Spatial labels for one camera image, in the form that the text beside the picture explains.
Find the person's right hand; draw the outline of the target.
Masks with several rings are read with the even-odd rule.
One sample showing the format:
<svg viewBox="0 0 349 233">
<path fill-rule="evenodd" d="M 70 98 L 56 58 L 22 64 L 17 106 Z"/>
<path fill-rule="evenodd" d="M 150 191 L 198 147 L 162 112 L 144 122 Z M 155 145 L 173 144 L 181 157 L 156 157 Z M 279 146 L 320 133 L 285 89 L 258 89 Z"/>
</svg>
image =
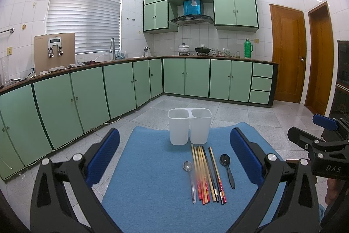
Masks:
<svg viewBox="0 0 349 233">
<path fill-rule="evenodd" d="M 340 180 L 327 179 L 327 193 L 325 196 L 325 203 L 327 205 L 332 204 L 339 195 Z"/>
</svg>

